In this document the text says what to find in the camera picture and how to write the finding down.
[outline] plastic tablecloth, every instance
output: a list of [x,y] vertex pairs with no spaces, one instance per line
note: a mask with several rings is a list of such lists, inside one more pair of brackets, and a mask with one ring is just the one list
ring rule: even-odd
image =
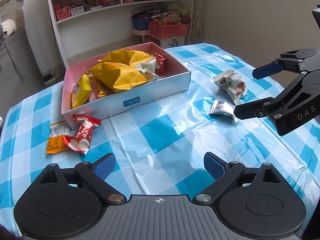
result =
[[0,137],[1,224],[18,231],[13,207],[48,163],[69,168],[113,152],[116,168],[106,181],[127,197],[189,194],[192,198],[213,182],[203,164],[204,154],[211,151],[247,167],[273,163],[307,207],[303,232],[320,196],[318,123],[310,121],[280,137],[267,118],[233,123],[221,115],[209,116],[214,99],[230,102],[212,80],[225,70],[241,73],[248,87],[242,102],[275,97],[283,88],[271,78],[253,79],[252,66],[214,45],[167,51],[191,70],[189,90],[104,119],[93,132],[86,156],[72,151],[45,153],[49,124],[62,120],[63,82],[10,109]]

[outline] red snack package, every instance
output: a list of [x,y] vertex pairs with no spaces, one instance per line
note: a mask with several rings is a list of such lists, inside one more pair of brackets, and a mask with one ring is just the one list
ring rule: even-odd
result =
[[73,115],[73,121],[80,125],[76,135],[66,135],[62,137],[62,141],[71,150],[87,155],[87,152],[90,149],[92,131],[101,125],[101,120],[94,117],[77,114]]
[[159,71],[159,73],[163,74],[165,72],[165,69],[164,69],[165,57],[163,57],[159,54],[156,54],[154,52],[152,52],[152,54],[157,59],[156,70]]

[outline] crosshair symbol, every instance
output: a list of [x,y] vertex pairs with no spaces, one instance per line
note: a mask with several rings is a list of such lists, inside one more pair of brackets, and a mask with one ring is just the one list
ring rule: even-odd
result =
[[156,202],[158,202],[159,204],[162,203],[163,201],[165,201],[163,198],[157,198],[155,199]]

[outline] curtain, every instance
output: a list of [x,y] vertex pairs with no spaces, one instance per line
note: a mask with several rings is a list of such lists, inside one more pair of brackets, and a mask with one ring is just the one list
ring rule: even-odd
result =
[[203,0],[193,0],[193,12],[191,22],[191,37],[190,43],[196,44],[202,41],[202,3]]

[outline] gray sofa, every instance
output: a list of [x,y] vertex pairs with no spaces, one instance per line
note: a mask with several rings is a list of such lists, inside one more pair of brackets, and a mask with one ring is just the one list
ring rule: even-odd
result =
[[0,45],[0,116],[3,123],[12,106],[41,91],[43,86],[44,80],[26,30],[19,29]]

